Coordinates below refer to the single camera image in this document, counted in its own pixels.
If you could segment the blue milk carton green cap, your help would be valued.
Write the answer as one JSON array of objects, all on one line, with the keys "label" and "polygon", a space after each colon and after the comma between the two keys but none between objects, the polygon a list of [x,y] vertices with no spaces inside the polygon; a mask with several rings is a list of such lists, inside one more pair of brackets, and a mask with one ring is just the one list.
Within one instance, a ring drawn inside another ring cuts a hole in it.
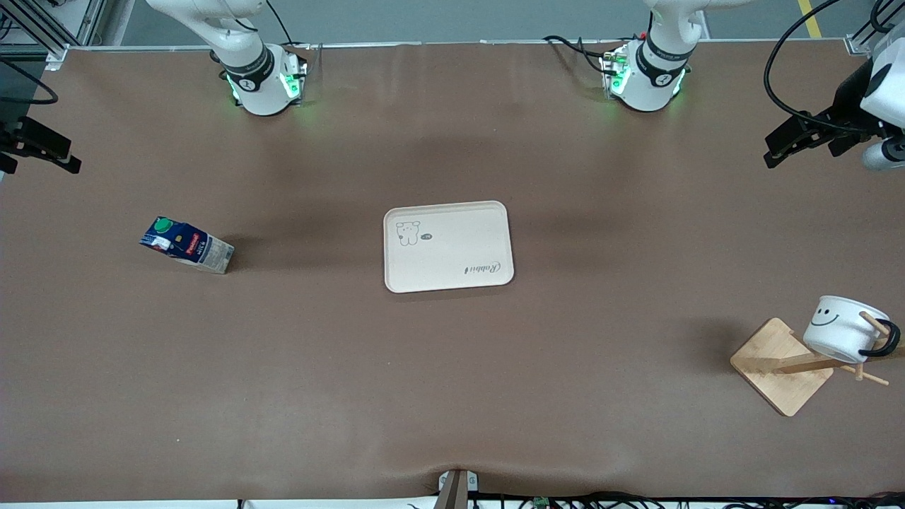
[{"label": "blue milk carton green cap", "polygon": [[190,223],[174,221],[165,216],[156,217],[139,244],[212,274],[225,274],[235,248]]}]

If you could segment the white smiley mug black handle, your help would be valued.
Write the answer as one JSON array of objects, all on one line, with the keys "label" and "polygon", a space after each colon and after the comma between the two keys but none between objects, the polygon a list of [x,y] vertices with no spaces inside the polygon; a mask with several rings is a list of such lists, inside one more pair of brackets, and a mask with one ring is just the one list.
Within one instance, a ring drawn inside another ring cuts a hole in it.
[{"label": "white smiley mug black handle", "polygon": [[901,328],[869,304],[821,296],[802,340],[814,352],[857,364],[892,355],[901,342]]}]

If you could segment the wooden cup rack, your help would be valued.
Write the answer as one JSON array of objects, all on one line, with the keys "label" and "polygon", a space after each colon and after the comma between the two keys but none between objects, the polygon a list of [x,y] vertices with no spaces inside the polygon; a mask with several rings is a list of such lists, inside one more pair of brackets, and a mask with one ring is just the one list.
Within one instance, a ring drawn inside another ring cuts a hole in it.
[{"label": "wooden cup rack", "polygon": [[809,349],[782,319],[773,317],[731,356],[730,364],[776,412],[789,418],[831,379],[835,370],[853,374],[857,381],[888,386],[888,380],[866,373],[864,366],[898,358],[905,358],[905,332],[888,355],[851,363]]}]

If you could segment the cream tray with Rabbit print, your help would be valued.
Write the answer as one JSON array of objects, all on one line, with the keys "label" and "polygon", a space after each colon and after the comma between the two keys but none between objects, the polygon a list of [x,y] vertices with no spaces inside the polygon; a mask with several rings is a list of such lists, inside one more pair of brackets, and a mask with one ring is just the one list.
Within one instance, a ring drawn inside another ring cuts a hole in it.
[{"label": "cream tray with Rabbit print", "polygon": [[507,286],[515,276],[500,201],[395,207],[383,219],[383,271],[396,294]]}]

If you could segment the aluminium frame profile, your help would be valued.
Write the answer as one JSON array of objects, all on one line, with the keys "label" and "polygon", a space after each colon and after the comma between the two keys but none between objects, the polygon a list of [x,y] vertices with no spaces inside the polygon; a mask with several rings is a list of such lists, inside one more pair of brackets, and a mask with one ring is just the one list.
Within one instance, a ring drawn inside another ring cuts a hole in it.
[{"label": "aluminium frame profile", "polygon": [[867,0],[870,10],[866,21],[844,42],[848,54],[868,56],[877,43],[900,25],[905,26],[905,0]]},{"label": "aluminium frame profile", "polygon": [[122,44],[136,0],[0,0],[0,56],[61,64],[69,49]]}]

